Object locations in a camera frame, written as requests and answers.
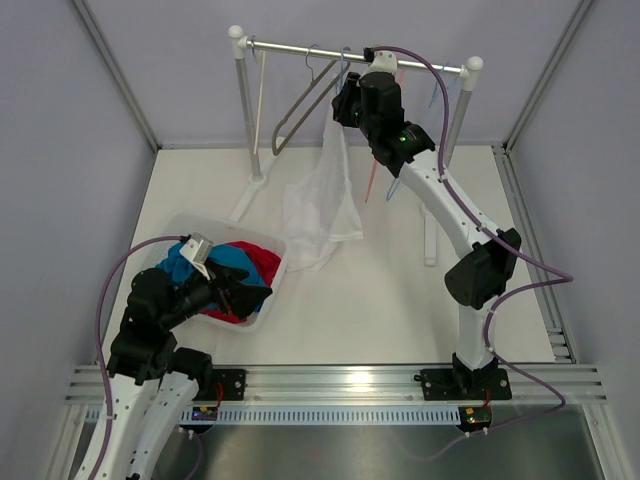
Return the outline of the red t shirt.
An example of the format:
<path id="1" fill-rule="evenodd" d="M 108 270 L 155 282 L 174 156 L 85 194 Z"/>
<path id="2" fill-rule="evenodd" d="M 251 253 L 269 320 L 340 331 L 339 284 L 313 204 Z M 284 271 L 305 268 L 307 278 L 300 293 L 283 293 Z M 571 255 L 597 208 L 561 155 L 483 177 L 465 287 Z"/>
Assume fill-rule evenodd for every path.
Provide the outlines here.
<path id="1" fill-rule="evenodd" d="M 235 241 L 212 248 L 209 257 L 217 263 L 244 269 L 249 276 L 244 282 L 271 286 L 281 263 L 281 257 L 274 252 L 246 241 Z"/>

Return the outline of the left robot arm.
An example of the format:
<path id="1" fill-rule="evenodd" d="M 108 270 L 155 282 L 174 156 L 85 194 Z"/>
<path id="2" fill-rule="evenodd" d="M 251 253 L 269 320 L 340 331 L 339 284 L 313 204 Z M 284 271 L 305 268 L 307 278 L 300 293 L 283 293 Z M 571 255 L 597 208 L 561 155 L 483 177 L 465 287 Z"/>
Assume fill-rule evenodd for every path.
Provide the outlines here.
<path id="1" fill-rule="evenodd" d="M 245 370 L 215 367 L 210 354 L 178 346 L 172 330 L 210 305 L 248 317 L 272 290 L 247 276 L 208 260 L 180 286 L 160 268 L 133 278 L 110 355 L 100 362 L 105 398 L 77 478 L 148 479 L 193 401 L 243 400 Z"/>

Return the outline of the blue t shirt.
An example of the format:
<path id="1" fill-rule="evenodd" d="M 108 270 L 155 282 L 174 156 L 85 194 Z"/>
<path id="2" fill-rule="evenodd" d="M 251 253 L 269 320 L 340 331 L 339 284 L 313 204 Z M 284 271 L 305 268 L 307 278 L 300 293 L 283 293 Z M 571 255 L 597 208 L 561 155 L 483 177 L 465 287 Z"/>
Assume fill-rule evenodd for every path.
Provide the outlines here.
<path id="1" fill-rule="evenodd" d="M 181 254 L 189 246 L 174 244 L 163 261 L 134 279 L 127 308 L 146 309 L 166 327 L 199 314 L 244 321 L 273 293 L 244 246 L 232 242 L 212 247 L 199 271 Z"/>

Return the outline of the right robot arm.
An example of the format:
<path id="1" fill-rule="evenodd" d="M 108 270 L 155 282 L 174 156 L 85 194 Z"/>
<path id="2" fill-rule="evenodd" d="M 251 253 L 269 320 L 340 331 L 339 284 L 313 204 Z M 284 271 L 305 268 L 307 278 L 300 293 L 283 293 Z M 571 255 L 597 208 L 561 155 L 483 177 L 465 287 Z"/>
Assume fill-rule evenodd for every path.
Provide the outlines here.
<path id="1" fill-rule="evenodd" d="M 458 257 L 445 274 L 459 307 L 458 343 L 449 368 L 424 370 L 417 379 L 427 400 L 509 400 L 507 373 L 489 350 L 486 316 L 512 278 L 521 237 L 516 229 L 488 222 L 476 226 L 451 196 L 455 182 L 438 168 L 436 146 L 404 118 L 401 87 L 393 74 L 350 73 L 332 101 L 333 118 L 359 129 L 374 158 L 407 186 L 434 215 Z"/>

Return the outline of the white t shirt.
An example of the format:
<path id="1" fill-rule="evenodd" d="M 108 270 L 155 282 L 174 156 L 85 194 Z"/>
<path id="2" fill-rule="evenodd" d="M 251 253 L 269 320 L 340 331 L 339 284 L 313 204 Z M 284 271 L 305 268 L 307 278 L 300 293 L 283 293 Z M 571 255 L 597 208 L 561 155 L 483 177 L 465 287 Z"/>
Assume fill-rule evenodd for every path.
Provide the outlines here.
<path id="1" fill-rule="evenodd" d="M 285 188 L 283 234 L 289 272 L 318 271 L 339 245 L 364 238 L 357 211 L 344 128 L 326 115 L 323 145 L 313 170 Z"/>

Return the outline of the light blue red-shirt hanger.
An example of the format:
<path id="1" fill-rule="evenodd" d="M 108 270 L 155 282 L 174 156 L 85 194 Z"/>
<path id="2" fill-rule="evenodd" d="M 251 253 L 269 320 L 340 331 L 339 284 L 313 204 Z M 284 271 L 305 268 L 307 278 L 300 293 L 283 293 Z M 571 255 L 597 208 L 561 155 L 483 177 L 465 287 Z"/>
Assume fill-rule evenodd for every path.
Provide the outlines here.
<path id="1" fill-rule="evenodd" d="M 399 82 L 402 83 L 404 80 L 404 70 L 401 71 L 398 75 L 396 75 L 399 79 Z M 459 82 L 459 78 L 454 76 L 454 78 L 448 82 L 444 82 L 447 90 L 447 94 L 451 94 L 452 90 L 456 90 L 457 84 Z M 426 107 L 426 113 L 424 118 L 419 122 L 422 125 L 422 128 L 425 129 L 429 133 L 429 135 L 434 139 L 434 141 L 439 142 L 441 129 L 442 129 L 442 117 L 444 112 L 444 106 L 442 101 L 442 92 L 438 82 L 435 82 L 430 101 L 428 106 Z M 389 189 L 386 193 L 386 201 L 389 202 L 394 194 L 396 193 L 398 187 L 400 185 L 399 179 L 394 179 Z"/>

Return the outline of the pink hanger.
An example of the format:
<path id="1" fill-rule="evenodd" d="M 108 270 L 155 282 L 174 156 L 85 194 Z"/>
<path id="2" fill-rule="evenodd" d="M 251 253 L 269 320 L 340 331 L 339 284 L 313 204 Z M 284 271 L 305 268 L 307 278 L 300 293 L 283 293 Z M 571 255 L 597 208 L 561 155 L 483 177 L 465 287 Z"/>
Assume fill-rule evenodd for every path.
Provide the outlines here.
<path id="1" fill-rule="evenodd" d="M 395 79 L 397 81 L 397 83 L 399 85 L 403 85 L 404 83 L 404 77 L 405 77 L 405 71 L 403 69 L 400 69 L 396 74 L 395 74 Z M 371 170 L 370 170 L 370 175 L 369 175 L 369 180 L 368 180 L 368 184 L 367 184 L 367 189 L 366 189 L 366 193 L 365 193 L 365 198 L 364 198 L 364 203 L 367 204 L 371 195 L 371 190 L 373 188 L 374 185 L 374 181 L 375 181 L 375 176 L 376 176 L 376 171 L 377 171 L 377 161 L 375 159 L 372 160 L 372 166 L 371 166 Z"/>

